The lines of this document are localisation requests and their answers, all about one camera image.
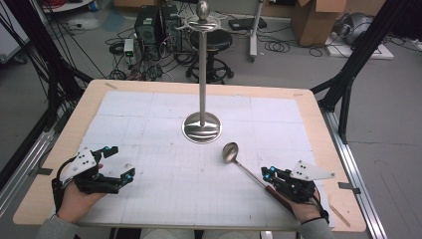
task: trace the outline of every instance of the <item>floor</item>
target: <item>floor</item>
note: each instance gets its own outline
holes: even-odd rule
[[[113,56],[105,41],[131,28],[134,18],[132,14],[118,13],[110,7],[104,7],[95,16],[99,26],[75,32],[74,38],[107,76],[113,68]],[[263,31],[289,26],[286,20],[266,20],[268,28]],[[284,40],[294,39],[290,29],[271,35]],[[103,76],[69,36],[65,38],[78,68],[102,79]],[[235,72],[233,79],[226,80],[227,85],[310,89],[334,77],[347,60],[329,57],[324,49],[290,47],[285,53],[271,52],[259,42],[258,58],[251,63],[248,58],[249,38],[239,34],[233,35],[233,39],[232,47],[218,55]],[[409,42],[403,44],[412,48]],[[385,46],[394,59],[370,60],[353,85],[347,139],[387,237],[422,238],[422,187],[414,181],[422,167],[422,147],[418,140],[422,132],[422,111],[418,107],[422,102],[422,55],[393,43]],[[174,66],[172,63],[163,70],[168,71]],[[157,81],[194,83],[185,77],[185,71],[185,67],[178,66]],[[323,94],[316,95],[317,99],[321,97]],[[0,65],[0,168],[4,167],[46,107],[43,88],[30,63]],[[37,226],[20,226],[12,221],[32,179],[28,177],[1,217],[1,238],[32,238],[37,232]],[[104,228],[82,228],[80,236],[107,238],[108,233],[109,230]],[[274,235],[277,239],[295,236],[282,232]],[[365,231],[335,233],[335,237],[370,238],[370,235]]]

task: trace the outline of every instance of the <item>human hand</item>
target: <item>human hand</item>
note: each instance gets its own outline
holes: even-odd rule
[[[57,212],[57,216],[62,220],[76,223],[87,215],[91,207],[104,196],[106,196],[106,193],[86,194],[81,192],[77,185],[71,182],[66,186],[62,206]]]
[[[301,223],[320,218],[320,213],[317,207],[310,201],[305,203],[296,203],[289,198],[285,197],[283,194],[279,193],[280,196],[285,199],[292,207],[293,212],[295,213],[296,218]],[[317,190],[314,193],[314,196],[319,200],[319,193]]]

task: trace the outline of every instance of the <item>gray sleeve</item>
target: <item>gray sleeve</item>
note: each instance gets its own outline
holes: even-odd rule
[[[301,225],[299,229],[305,239],[333,239],[331,229],[325,219],[309,221]]]
[[[58,217],[47,219],[37,233],[36,239],[74,239],[78,226]]]

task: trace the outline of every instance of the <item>white paper sheet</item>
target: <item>white paper sheet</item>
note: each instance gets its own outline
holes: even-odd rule
[[[83,222],[297,228],[293,215],[258,182],[222,159],[223,146],[236,141],[237,159],[259,178],[263,166],[315,164],[296,101],[208,96],[206,111],[220,119],[223,132],[207,144],[182,133],[183,120],[198,111],[196,95],[108,92],[81,148],[116,145],[119,153],[102,159],[102,173],[118,177],[134,166],[136,175],[119,194],[97,203]],[[323,187],[316,184],[329,210]]]

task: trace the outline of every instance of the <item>chair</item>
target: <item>chair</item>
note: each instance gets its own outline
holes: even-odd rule
[[[194,49],[199,49],[199,33],[192,32],[189,37],[189,42]],[[230,36],[230,34],[226,31],[216,30],[207,33],[207,84],[221,82],[222,85],[225,85],[224,79],[226,77],[234,77],[235,73],[232,72],[227,64],[215,58],[215,55],[217,55],[219,52],[228,49],[232,45],[232,42],[232,36]],[[198,75],[194,73],[194,70],[199,70],[198,64],[199,57],[197,56],[195,61],[186,71],[186,77],[190,78],[193,76],[194,78],[199,79]]]

